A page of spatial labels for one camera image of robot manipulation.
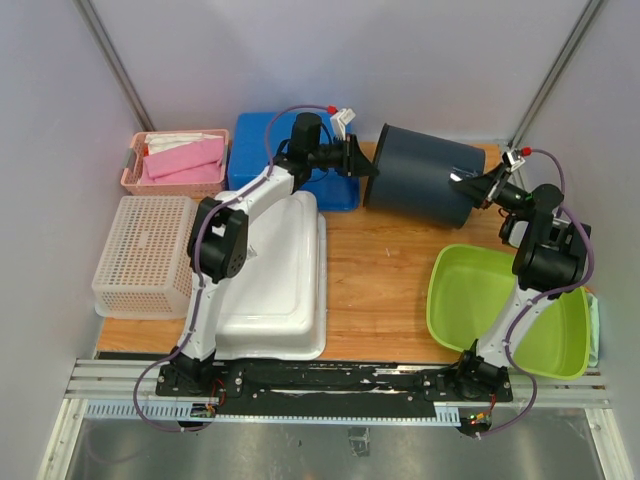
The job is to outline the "white perforated plastic basket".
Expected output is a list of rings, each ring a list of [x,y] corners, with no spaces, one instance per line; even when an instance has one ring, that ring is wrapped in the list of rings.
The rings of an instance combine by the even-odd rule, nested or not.
[[[186,316],[192,292],[186,247],[196,210],[186,196],[121,198],[92,281],[98,315]]]

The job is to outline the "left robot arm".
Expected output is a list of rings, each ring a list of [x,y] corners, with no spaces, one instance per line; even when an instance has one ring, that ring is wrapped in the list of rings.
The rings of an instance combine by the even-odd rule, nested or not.
[[[379,174],[357,136],[346,131],[355,117],[351,108],[311,104],[277,113],[265,131],[264,170],[244,187],[199,203],[187,245],[195,291],[179,343],[167,357],[190,394],[203,395],[213,386],[221,305],[246,262],[251,223],[297,192],[315,170],[349,178]]]

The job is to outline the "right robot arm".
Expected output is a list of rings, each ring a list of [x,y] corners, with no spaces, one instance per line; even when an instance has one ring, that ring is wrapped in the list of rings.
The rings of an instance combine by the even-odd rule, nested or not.
[[[504,244],[513,243],[518,224],[525,225],[514,245],[515,284],[508,300],[489,331],[456,362],[453,387],[466,400],[495,398],[507,389],[507,368],[516,366],[514,354],[524,335],[555,300],[583,286],[595,267],[591,227],[563,206],[563,189],[545,183],[528,192],[510,184],[508,177],[505,166],[480,175],[464,170],[450,174],[451,187],[474,207],[496,204],[506,211],[499,232]]]

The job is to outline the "black round bucket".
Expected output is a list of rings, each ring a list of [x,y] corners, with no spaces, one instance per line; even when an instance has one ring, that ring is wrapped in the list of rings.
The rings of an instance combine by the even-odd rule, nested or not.
[[[379,174],[368,180],[363,205],[459,229],[472,200],[451,186],[450,175],[482,174],[485,162],[481,148],[386,124],[373,158]]]

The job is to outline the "lime green plastic tub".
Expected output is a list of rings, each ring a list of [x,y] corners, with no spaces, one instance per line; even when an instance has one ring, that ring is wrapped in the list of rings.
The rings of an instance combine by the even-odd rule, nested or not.
[[[468,244],[440,251],[432,270],[426,324],[442,346],[462,352],[489,330],[515,283],[509,253]],[[591,324],[586,291],[563,294],[524,336],[514,354],[538,376],[574,380],[588,366]]]

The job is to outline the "large white plastic tub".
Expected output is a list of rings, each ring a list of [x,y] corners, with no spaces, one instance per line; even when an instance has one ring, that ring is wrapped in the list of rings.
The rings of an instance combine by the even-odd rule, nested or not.
[[[326,308],[326,221],[301,191],[250,224],[249,258],[224,295],[215,357],[313,360],[326,346]]]

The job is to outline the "blue plastic tub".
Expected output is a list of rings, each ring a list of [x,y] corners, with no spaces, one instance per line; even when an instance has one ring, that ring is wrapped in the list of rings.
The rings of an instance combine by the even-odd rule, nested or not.
[[[241,114],[236,122],[227,165],[227,186],[238,190],[252,181],[268,164],[265,133],[275,112]],[[326,212],[349,212],[360,202],[360,183],[357,178],[342,177],[334,170],[314,170],[301,191],[316,197],[318,209]]]

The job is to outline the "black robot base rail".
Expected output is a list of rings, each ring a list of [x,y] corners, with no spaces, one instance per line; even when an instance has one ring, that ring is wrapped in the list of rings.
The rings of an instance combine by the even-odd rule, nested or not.
[[[446,366],[351,361],[214,360],[212,377],[194,385],[168,364],[161,367],[155,392],[163,397],[211,400],[217,412],[266,417],[427,417],[444,402],[510,402],[507,389],[495,398],[458,395]]]

